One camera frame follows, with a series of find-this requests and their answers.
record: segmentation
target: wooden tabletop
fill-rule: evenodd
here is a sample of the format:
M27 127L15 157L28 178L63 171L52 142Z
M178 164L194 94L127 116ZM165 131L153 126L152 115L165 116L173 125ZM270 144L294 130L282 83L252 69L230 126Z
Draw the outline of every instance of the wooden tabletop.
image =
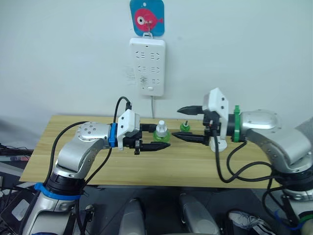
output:
M43 182L47 171L52 144L56 136L67 126L78 121L97 121L112 123L111 117L84 116L53 116L39 140L33 155L28 162L21 181ZM159 119L142 118L141 123L155 123ZM179 131L183 120L165 119L170 132ZM203 134L202 121L190 120L191 131ZM55 160L63 145L70 141L77 127L68 130L59 140ZM143 142L153 141L152 133L143 134ZM134 155L133 149L124 148L119 151L114 148L107 164L90 181L92 185L131 185L131 186L181 186L181 187L215 187L215 188L266 188L267 181L243 182L235 180L230 184L220 181L215 163L215 154L208 146L200 143L188 143L171 136L171 146L157 152L141 152ZM226 157L238 143L227 139L227 149L220 153L224 177L230 177L226 168ZM89 175L102 163L108 150L101 150L91 167ZM238 170L247 163L266 161L267 157L261 149L249 142L232 157L231 167ZM258 165L246 170L241 176L256 178L267 176L270 170L267 166Z

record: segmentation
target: green bottle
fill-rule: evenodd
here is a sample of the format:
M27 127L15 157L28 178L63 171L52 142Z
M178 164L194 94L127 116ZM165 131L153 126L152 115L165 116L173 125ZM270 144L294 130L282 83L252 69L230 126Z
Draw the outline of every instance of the green bottle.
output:
M188 132L189 130L190 130L190 126L188 124L188 121L186 120L180 125L180 131Z
M170 132L168 131L167 126L163 120L158 122L156 130L153 132L153 140L166 143L170 141Z

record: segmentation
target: white bottle cap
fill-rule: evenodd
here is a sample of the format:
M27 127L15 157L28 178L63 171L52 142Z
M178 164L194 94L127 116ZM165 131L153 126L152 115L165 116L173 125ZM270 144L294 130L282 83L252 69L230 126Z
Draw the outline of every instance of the white bottle cap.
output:
M165 121L160 120L158 122L158 125L156 126L156 134L160 137L165 137L167 135L167 126L165 124Z

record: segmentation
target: shoe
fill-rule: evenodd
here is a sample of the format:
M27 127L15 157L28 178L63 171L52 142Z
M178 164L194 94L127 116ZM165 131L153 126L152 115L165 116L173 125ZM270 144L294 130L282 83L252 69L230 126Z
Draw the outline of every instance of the shoe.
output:
M233 221L234 225L245 230L250 230L252 227L258 224L263 224L269 227L268 224L264 220L257 218L255 216L252 216L243 211L230 211L228 213L228 218Z

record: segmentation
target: white power strip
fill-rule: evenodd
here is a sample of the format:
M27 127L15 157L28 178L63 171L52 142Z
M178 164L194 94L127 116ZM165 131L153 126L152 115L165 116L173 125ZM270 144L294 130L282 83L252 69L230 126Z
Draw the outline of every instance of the white power strip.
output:
M165 42L161 39L131 38L131 56L139 92L162 96L165 76Z

